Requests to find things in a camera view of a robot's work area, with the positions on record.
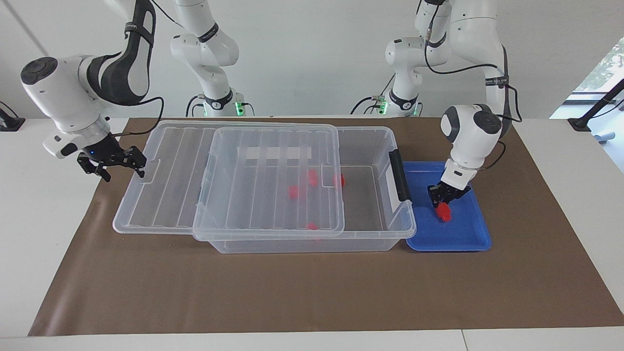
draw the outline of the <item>black cable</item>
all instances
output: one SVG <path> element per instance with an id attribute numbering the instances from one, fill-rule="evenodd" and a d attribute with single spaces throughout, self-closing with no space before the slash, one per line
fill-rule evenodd
<path id="1" fill-rule="evenodd" d="M 373 97 L 372 97 L 372 96 L 365 97 L 364 99 L 361 99 L 361 100 L 360 100 L 360 101 L 359 101 L 359 102 L 355 105 L 355 107 L 353 107 L 353 110 L 351 110 L 351 113 L 350 113 L 350 114 L 354 114 L 354 113 L 355 113 L 355 110 L 356 110 L 356 109 L 358 109 L 358 107 L 359 107 L 361 104 L 365 103 L 366 101 L 372 100 L 372 99 L 373 99 Z"/>
<path id="2" fill-rule="evenodd" d="M 392 77 L 390 77 L 390 80 L 388 81 L 388 84 L 386 84 L 386 87 L 384 88 L 384 90 L 381 91 L 380 96 L 383 96 L 384 93 L 386 92 L 386 89 L 388 89 L 388 87 L 390 86 L 390 83 L 392 83 L 392 80 L 394 79 L 394 77 L 396 77 L 396 73 L 392 75 Z"/>
<path id="3" fill-rule="evenodd" d="M 505 116 L 503 114 L 497 114 L 497 116 L 499 116 L 500 118 L 503 118 L 503 119 L 508 119 L 510 121 L 513 121 L 513 122 L 521 123 L 522 122 L 522 115 L 520 114 L 520 109 L 518 108 L 518 89 L 510 86 L 509 84 L 506 84 L 505 86 L 508 87 L 509 89 L 511 89 L 514 92 L 515 113 L 518 115 L 518 119 L 515 119 L 515 118 L 513 118 L 511 116 Z"/>
<path id="4" fill-rule="evenodd" d="M 599 114 L 599 115 L 597 115 L 597 116 L 593 116 L 592 118 L 602 117 L 602 116 L 604 116 L 605 114 L 611 113 L 612 111 L 614 111 L 615 109 L 617 109 L 618 107 L 620 107 L 620 105 L 622 105 L 622 103 L 623 103 L 623 102 L 624 102 L 624 100 L 622 100 L 622 101 L 618 102 L 618 104 L 617 104 L 617 105 L 615 105 L 615 107 L 614 107 L 614 108 L 610 109 L 609 111 L 607 111 L 607 112 L 605 112 L 605 113 L 601 113 L 601 114 Z"/>
<path id="5" fill-rule="evenodd" d="M 369 107 L 367 107 L 367 108 L 364 110 L 364 113 L 363 113 L 363 114 L 366 114 L 366 113 L 368 112 L 368 109 L 371 109 L 371 113 L 370 113 L 370 114 L 373 114 L 373 111 L 375 111 L 375 109 L 378 109 L 378 108 L 380 108 L 380 107 L 381 107 L 381 106 L 379 106 L 379 105 L 370 105 Z"/>
<path id="6" fill-rule="evenodd" d="M 175 23 L 176 25 L 178 25 L 178 26 L 180 26 L 180 27 L 184 28 L 184 26 L 183 26 L 183 25 L 181 25 L 181 24 L 180 24 L 180 23 L 178 23 L 176 20 L 174 20 L 171 16 L 169 16 L 169 14 L 168 14 L 165 10 L 163 10 L 163 9 L 162 9 L 162 7 L 160 7 L 160 5 L 158 5 L 158 3 L 157 3 L 155 0 L 151 0 L 151 1 L 152 1 L 152 4 L 154 4 L 154 5 L 155 5 L 155 6 L 156 6 L 159 10 L 160 10 L 160 12 L 162 12 L 162 14 L 163 14 L 163 15 L 165 15 L 165 17 L 169 18 L 169 21 L 172 21 L 172 22 L 173 22 L 173 23 Z"/>
<path id="7" fill-rule="evenodd" d="M 498 69 L 499 67 L 496 66 L 495 64 L 491 64 L 491 63 L 486 63 L 486 64 L 476 64 L 474 66 L 470 66 L 470 67 L 466 67 L 466 68 L 462 68 L 462 69 L 456 69 L 455 71 L 449 71 L 449 72 L 441 72 L 441 71 L 436 71 L 433 67 L 431 67 L 431 65 L 429 64 L 429 58 L 427 57 L 427 48 L 429 47 L 429 36 L 431 35 L 431 31 L 433 30 L 433 21 L 436 19 L 436 15 L 437 15 L 437 11 L 440 9 L 441 5 L 438 5 L 436 7 L 436 11 L 433 14 L 433 17 L 431 17 L 431 22 L 429 23 L 429 30 L 427 33 L 427 40 L 425 40 L 425 63 L 427 64 L 427 67 L 429 68 L 429 70 L 433 73 L 436 74 L 455 74 L 455 73 L 460 73 L 460 72 L 464 72 L 464 71 L 468 71 L 469 69 L 474 69 L 474 68 L 480 68 L 480 67 L 493 67 Z"/>
<path id="8" fill-rule="evenodd" d="M 197 97 L 197 95 L 191 97 L 191 99 L 188 101 L 187 104 L 187 112 L 184 114 L 184 117 L 188 117 L 188 113 L 191 110 L 191 105 L 193 104 L 193 101 L 195 101 L 196 99 L 199 99 L 199 97 Z"/>
<path id="9" fill-rule="evenodd" d="M 195 117 L 195 108 L 198 106 L 203 107 L 203 104 L 195 104 L 193 106 L 193 108 L 191 109 L 191 117 Z"/>
<path id="10" fill-rule="evenodd" d="M 160 120 L 162 119 L 162 114 L 165 111 L 165 99 L 162 98 L 162 96 L 157 96 L 157 97 L 153 97 L 149 100 L 146 100 L 144 102 L 140 102 L 138 104 L 133 104 L 133 105 L 123 105 L 123 106 L 140 106 L 140 105 L 145 105 L 145 104 L 149 104 L 150 102 L 156 101 L 156 100 L 160 100 L 160 113 L 158 114 L 158 119 L 156 120 L 156 123 L 154 123 L 154 125 L 144 131 L 144 132 L 123 132 L 123 133 L 118 133 L 118 134 L 113 134 L 114 137 L 123 137 L 123 136 L 142 136 L 144 134 L 150 134 L 158 125 L 158 123 L 160 123 Z"/>
<path id="11" fill-rule="evenodd" d="M 253 113 L 254 117 L 256 116 L 256 110 L 253 108 L 252 104 L 250 104 L 249 102 L 243 102 L 241 105 L 251 107 L 251 113 Z"/>
<path id="12" fill-rule="evenodd" d="M 8 108 L 8 109 L 9 109 L 9 111 L 11 111 L 11 112 L 15 115 L 15 118 L 19 118 L 19 116 L 15 113 L 15 111 L 13 111 L 13 109 L 11 108 L 11 106 L 9 106 L 9 105 L 5 104 L 3 101 L 0 101 L 0 104 L 5 105 L 5 106 L 6 106 L 6 108 Z"/>
<path id="13" fill-rule="evenodd" d="M 486 169 L 490 169 L 490 168 L 494 167 L 496 165 L 496 163 L 498 163 L 498 161 L 500 161 L 500 159 L 503 158 L 503 155 L 505 154 L 505 151 L 507 151 L 507 144 L 505 144 L 504 142 L 502 142 L 500 140 L 497 141 L 496 143 L 500 144 L 500 145 L 503 145 L 503 151 L 500 152 L 500 155 L 498 156 L 498 158 L 494 162 L 492 162 L 491 165 L 489 165 L 489 166 L 487 166 L 485 168 L 481 168 L 482 171 L 485 171 Z"/>

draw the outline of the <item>green indicator light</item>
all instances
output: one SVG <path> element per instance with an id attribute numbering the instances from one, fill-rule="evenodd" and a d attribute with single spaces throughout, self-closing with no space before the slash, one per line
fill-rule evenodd
<path id="1" fill-rule="evenodd" d="M 242 115 L 244 115 L 244 114 L 245 114 L 245 109 L 243 108 L 243 105 L 241 105 L 241 103 L 240 103 L 240 102 L 237 102 L 237 103 L 236 103 L 236 113 L 237 113 L 239 116 L 242 116 Z"/>
<path id="2" fill-rule="evenodd" d="M 388 109 L 388 102 L 384 101 L 379 108 L 379 114 L 386 114 L 386 110 Z"/>

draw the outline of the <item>box handle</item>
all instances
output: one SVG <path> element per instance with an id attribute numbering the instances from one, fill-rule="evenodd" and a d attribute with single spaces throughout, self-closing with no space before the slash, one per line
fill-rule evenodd
<path id="1" fill-rule="evenodd" d="M 407 178 L 405 176 L 405 170 L 403 169 L 403 159 L 401 158 L 401 152 L 399 149 L 391 151 L 390 166 L 392 167 L 392 173 L 394 174 L 394 183 L 396 184 L 396 192 L 399 196 L 399 201 L 410 200 L 412 201 L 412 194 L 409 192 L 407 186 Z"/>

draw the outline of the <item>blue tray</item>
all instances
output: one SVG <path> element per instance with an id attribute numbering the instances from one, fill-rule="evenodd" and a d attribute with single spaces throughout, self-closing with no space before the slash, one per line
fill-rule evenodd
<path id="1" fill-rule="evenodd" d="M 412 208 L 416 217 L 416 235 L 407 244 L 416 251 L 475 252 L 492 247 L 490 232 L 474 191 L 451 202 L 452 220 L 438 218 L 431 205 L 427 186 L 437 184 L 444 172 L 444 162 L 403 162 Z"/>

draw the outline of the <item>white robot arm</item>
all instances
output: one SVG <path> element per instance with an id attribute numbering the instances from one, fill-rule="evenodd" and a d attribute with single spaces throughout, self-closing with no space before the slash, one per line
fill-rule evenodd
<path id="1" fill-rule="evenodd" d="M 387 114 L 413 113 L 422 82 L 418 67 L 438 74 L 479 67 L 485 74 L 486 104 L 452 106 L 442 117 L 442 131 L 453 149 L 440 183 L 429 187 L 429 196 L 443 220 L 450 220 L 448 203 L 470 191 L 468 182 L 512 120 L 507 53 L 496 25 L 496 0 L 423 0 L 416 13 L 420 36 L 398 39 L 386 48 L 386 60 L 396 72 L 394 86 L 386 95 Z M 451 54 L 475 66 L 451 72 L 434 69 Z"/>
<path id="2" fill-rule="evenodd" d="M 243 96 L 230 87 L 221 67 L 238 60 L 238 46 L 215 22 L 206 0 L 174 0 L 181 25 L 191 32 L 173 37 L 171 52 L 199 80 L 209 117 L 241 116 Z"/>
<path id="3" fill-rule="evenodd" d="M 126 150 L 119 146 L 101 111 L 110 104 L 137 105 L 147 94 L 156 13 L 150 0 L 105 1 L 127 20 L 123 52 L 42 57 L 24 67 L 21 80 L 58 129 L 44 141 L 44 147 L 58 158 L 82 150 L 78 163 L 83 170 L 110 181 L 108 166 L 129 167 L 144 175 L 143 154 L 134 146 Z"/>

